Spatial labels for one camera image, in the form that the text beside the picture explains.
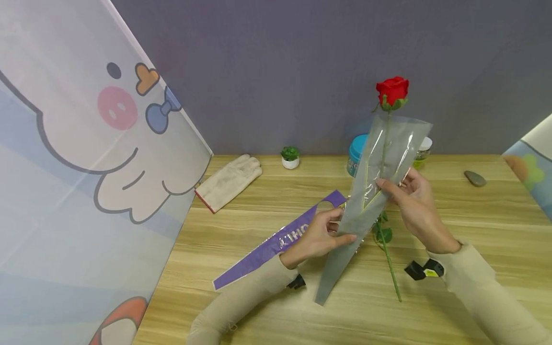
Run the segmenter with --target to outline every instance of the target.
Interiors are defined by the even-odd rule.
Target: purple paper strip
[[[334,190],[330,195],[322,201],[329,201],[333,207],[338,207],[347,199],[337,190]],[[303,213],[297,219],[284,226],[280,231],[267,238],[251,253],[238,261],[234,266],[224,272],[220,277],[213,281],[215,290],[226,286],[235,280],[253,272],[266,261],[269,261],[279,252],[285,252],[295,241],[297,241],[306,231],[312,218],[316,214],[318,204],[314,205],[307,212]]]

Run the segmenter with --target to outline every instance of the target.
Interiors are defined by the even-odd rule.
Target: wooden table
[[[190,324],[216,297],[212,281],[263,240],[331,191],[348,194],[345,156],[306,156],[287,171],[279,156],[259,156],[263,175],[213,215],[197,198],[140,325],[135,345],[185,343]],[[206,175],[234,159],[213,158]],[[469,169],[487,186],[464,178]],[[471,242],[497,279],[552,329],[552,226],[500,156],[431,156],[422,173],[432,182],[443,221]],[[326,305],[313,302],[324,264],[300,271],[307,287],[286,289],[253,310],[223,344],[488,344],[440,279],[413,281],[402,269],[425,262],[422,245],[388,207],[389,244],[403,302],[397,300],[384,253],[368,236]]]

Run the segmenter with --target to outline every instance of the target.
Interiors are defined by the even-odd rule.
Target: white glove
[[[216,213],[262,173],[258,159],[242,155],[209,177],[195,193],[211,212]]]

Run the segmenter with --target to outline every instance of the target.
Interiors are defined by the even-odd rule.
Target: gray stone
[[[483,187],[487,184],[487,181],[483,176],[478,173],[474,173],[473,171],[466,170],[464,175],[466,175],[466,178],[468,178],[468,180],[476,187]]]

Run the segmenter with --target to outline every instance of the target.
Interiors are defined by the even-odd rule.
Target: purple wall
[[[112,1],[215,154],[345,153],[395,75],[434,152],[502,153],[552,113],[546,0]]]

